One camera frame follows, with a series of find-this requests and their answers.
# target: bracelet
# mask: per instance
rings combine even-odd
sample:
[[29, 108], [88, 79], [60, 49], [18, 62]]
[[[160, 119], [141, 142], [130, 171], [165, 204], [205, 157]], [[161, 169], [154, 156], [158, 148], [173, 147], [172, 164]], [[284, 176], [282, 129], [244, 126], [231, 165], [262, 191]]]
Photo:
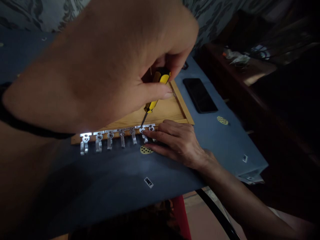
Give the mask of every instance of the bracelet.
[[74, 133], [57, 133], [44, 129], [41, 127], [36, 127], [32, 124], [23, 122], [15, 118], [3, 105], [2, 96], [4, 92], [10, 87], [11, 82], [6, 82], [0, 85], [0, 120], [13, 128], [19, 129], [21, 131], [29, 132], [31, 134], [40, 136], [40, 137], [50, 137], [56, 139], [66, 139], [72, 137]]

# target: metal bracket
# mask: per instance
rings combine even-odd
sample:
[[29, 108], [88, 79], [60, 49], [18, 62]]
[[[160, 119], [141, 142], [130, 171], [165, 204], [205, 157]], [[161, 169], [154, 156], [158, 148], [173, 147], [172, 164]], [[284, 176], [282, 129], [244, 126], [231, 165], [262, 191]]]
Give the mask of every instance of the metal bracket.
[[81, 139], [81, 143], [80, 143], [80, 154], [83, 156], [85, 154], [88, 153], [88, 142], [90, 140], [90, 137], [92, 133], [81, 133], [80, 137], [82, 137]]
[[102, 142], [104, 131], [94, 132], [93, 135], [96, 135], [96, 152], [102, 152]]
[[132, 141], [133, 141], [133, 145], [137, 145], [137, 139], [136, 139], [136, 131], [135, 129], [137, 129], [137, 127], [131, 127], [131, 128], [127, 128], [127, 130], [129, 130], [129, 133], [132, 136]]
[[112, 150], [112, 138], [114, 137], [114, 133], [116, 132], [116, 130], [105, 130], [104, 132], [108, 134], [107, 149]]
[[149, 131], [154, 131], [154, 127], [156, 126], [154, 123], [153, 124], [147, 124], [146, 125], [149, 128]]
[[119, 136], [121, 137], [121, 147], [122, 148], [125, 148], [126, 145], [124, 143], [124, 135], [125, 135], [125, 132], [127, 129], [126, 128], [121, 128], [121, 129], [117, 129], [117, 132], [119, 132]]
[[144, 144], [148, 143], [148, 137], [143, 134], [143, 131], [146, 130], [145, 127], [147, 127], [147, 125], [136, 126], [136, 128], [139, 128], [139, 132], [140, 132], [141, 135], [142, 135], [143, 143], [144, 143]]

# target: fingernail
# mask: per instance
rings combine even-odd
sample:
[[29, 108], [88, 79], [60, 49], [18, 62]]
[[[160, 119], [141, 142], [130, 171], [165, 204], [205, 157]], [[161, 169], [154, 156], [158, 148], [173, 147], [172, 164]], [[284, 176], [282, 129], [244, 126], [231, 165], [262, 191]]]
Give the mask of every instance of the fingernail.
[[173, 92], [167, 92], [167, 93], [163, 96], [162, 100], [171, 98], [172, 96], [173, 96]]

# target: smartphone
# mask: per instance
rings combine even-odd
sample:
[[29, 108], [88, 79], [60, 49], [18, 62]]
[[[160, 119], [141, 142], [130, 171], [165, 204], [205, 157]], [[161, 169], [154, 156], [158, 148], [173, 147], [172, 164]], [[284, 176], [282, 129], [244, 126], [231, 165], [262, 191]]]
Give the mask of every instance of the smartphone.
[[185, 78], [183, 84], [186, 86], [191, 100], [198, 113], [210, 113], [218, 111], [200, 78]]

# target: wooden board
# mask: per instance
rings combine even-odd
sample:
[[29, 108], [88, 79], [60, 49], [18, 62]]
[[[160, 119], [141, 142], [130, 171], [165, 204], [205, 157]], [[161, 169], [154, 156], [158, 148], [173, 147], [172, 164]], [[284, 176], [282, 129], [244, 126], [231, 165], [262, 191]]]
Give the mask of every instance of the wooden board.
[[[194, 125], [194, 121], [190, 115], [190, 112], [187, 108], [187, 105], [185, 104], [181, 93], [177, 87], [177, 84], [175, 81], [171, 81], [170, 86], [174, 92], [174, 96], [166, 99], [166, 100], [159, 100], [157, 103], [157, 106], [155, 107], [153, 113], [149, 113], [145, 123], [144, 124], [156, 124], [156, 129], [159, 125], [159, 123], [162, 123], [165, 119], [170, 119], [175, 122], [179, 123], [189, 123]], [[133, 113], [128, 114], [127, 116], [121, 118], [120, 120], [113, 122], [109, 125], [107, 125], [104, 128], [101, 128], [98, 131], [104, 131], [104, 130], [111, 130], [111, 129], [120, 129], [120, 128], [128, 128], [133, 126], [139, 126], [142, 122], [142, 119], [144, 117], [144, 114], [146, 113], [144, 111], [144, 106], [141, 107], [138, 111], [135, 111]], [[126, 131], [126, 136], [130, 136], [129, 131]], [[114, 138], [118, 138], [119, 133], [116, 132], [114, 134]], [[103, 135], [103, 140], [107, 139], [107, 134]], [[96, 137], [91, 136], [90, 142], [95, 141]], [[71, 144], [80, 144], [81, 138], [80, 134], [76, 134], [71, 138]]]

